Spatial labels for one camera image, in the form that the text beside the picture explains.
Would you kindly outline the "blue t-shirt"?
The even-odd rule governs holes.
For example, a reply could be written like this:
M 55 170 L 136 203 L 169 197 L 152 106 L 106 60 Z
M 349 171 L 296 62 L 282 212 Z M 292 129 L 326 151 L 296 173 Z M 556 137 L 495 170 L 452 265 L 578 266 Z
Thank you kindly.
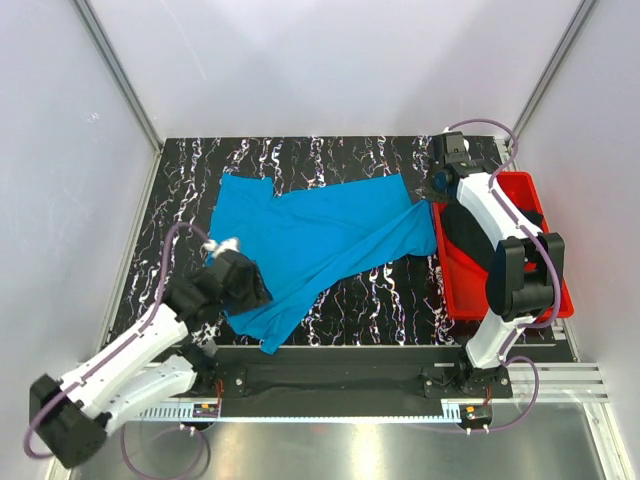
M 226 174 L 210 233 L 237 238 L 256 262 L 272 301 L 229 323 L 275 353 L 317 296 L 341 279 L 405 255 L 436 251 L 431 205 L 413 202 L 401 175 L 276 195 L 272 179 Z

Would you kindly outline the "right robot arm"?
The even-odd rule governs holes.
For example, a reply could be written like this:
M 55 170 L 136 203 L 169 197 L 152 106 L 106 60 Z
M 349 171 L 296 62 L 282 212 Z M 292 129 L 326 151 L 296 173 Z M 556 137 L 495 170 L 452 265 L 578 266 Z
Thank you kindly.
M 561 305 L 565 243 L 530 222 L 482 161 L 471 158 L 460 131 L 432 137 L 432 190 L 465 208 L 492 247 L 485 284 L 488 309 L 450 367 L 421 375 L 427 398 L 485 398 L 509 383 L 507 356 L 518 337 Z

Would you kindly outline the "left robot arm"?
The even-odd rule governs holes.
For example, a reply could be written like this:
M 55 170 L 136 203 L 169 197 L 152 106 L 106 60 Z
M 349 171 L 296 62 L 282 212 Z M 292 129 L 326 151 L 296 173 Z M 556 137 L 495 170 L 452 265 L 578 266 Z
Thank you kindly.
M 162 283 L 149 311 L 115 341 L 55 379 L 44 374 L 29 389 L 25 453 L 38 458 L 34 436 L 72 469 L 91 459 L 121 426 L 184 393 L 203 396 L 218 386 L 213 354 L 189 343 L 214 315 L 243 314 L 270 303 L 257 264 L 234 247 L 211 265 Z

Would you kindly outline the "black t-shirt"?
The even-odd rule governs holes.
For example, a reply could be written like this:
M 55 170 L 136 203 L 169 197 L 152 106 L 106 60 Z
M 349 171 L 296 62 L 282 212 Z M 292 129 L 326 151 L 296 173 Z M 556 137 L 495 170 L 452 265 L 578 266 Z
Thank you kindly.
M 449 203 L 440 213 L 440 220 L 446 238 L 487 272 L 494 248 L 472 214 L 457 203 Z

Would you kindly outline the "red plastic bin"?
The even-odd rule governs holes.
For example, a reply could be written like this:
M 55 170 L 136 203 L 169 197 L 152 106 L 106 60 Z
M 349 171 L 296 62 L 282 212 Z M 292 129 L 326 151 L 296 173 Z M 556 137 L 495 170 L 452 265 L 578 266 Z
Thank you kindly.
M 543 232 L 549 231 L 543 209 L 530 174 L 506 172 L 497 178 L 511 202 Z M 449 315 L 456 321 L 475 321 L 484 318 L 489 304 L 486 298 L 485 272 L 467 255 L 455 247 L 444 235 L 440 213 L 449 203 L 433 205 L 437 248 L 442 268 L 444 297 Z

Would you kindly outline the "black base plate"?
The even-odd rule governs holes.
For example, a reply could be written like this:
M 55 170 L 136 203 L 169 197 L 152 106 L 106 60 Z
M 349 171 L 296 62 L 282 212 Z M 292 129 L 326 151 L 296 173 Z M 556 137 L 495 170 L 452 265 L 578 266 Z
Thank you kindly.
M 459 346 L 283 347 L 275 355 L 255 347 L 223 347 L 217 354 L 216 376 L 222 394 L 208 390 L 178 397 L 186 412 L 191 403 L 219 400 L 220 416 L 247 419 L 306 418 L 338 420 L 364 417 L 427 417 L 442 414 L 442 401 L 462 403 L 484 398 L 427 398 L 421 375 L 427 367 L 450 367 Z M 494 402 L 525 402 L 516 390 L 516 374 L 487 396 Z

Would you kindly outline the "right aluminium frame post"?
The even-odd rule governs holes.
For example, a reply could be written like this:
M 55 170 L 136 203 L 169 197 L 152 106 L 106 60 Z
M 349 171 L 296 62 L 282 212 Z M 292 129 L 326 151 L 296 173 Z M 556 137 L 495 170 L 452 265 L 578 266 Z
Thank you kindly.
M 581 0 L 578 3 L 512 128 L 518 140 L 522 139 L 527 125 L 599 4 L 598 0 Z

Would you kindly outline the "aluminium frame post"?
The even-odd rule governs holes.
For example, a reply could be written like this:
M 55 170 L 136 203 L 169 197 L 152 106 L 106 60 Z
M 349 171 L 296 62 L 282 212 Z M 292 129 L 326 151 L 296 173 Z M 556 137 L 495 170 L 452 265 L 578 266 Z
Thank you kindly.
M 104 62 L 141 133 L 152 151 L 156 155 L 159 155 L 164 141 L 153 126 L 91 2 L 87 0 L 71 0 L 71 4 L 87 30 L 100 58 Z
M 598 0 L 581 0 L 578 3 L 512 128 L 518 140 L 522 139 L 527 125 L 599 4 Z

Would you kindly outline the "aluminium rail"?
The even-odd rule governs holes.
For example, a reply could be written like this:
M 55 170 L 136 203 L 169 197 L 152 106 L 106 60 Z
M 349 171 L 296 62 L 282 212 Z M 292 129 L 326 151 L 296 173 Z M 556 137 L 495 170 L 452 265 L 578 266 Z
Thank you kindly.
M 538 403 L 604 403 L 608 400 L 597 372 L 585 366 L 511 366 L 498 383 L 461 393 L 419 374 L 400 378 L 353 378 L 346 384 L 251 383 L 229 375 L 210 398 L 190 397 L 196 374 L 181 359 L 133 377 L 115 394 L 100 397 L 89 385 L 77 388 L 82 412 L 108 433 L 128 421 L 180 421 L 187 424 L 231 422 L 444 423 L 490 424 L 496 405 L 527 409 Z

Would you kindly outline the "left aluminium frame post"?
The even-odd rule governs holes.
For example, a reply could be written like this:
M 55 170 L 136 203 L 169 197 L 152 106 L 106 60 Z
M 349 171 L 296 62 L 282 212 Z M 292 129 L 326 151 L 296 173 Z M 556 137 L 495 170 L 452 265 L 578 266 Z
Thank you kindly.
M 104 62 L 141 133 L 152 151 L 156 155 L 159 155 L 164 141 L 153 126 L 91 2 L 87 0 L 71 0 L 71 4 L 87 30 L 100 58 Z

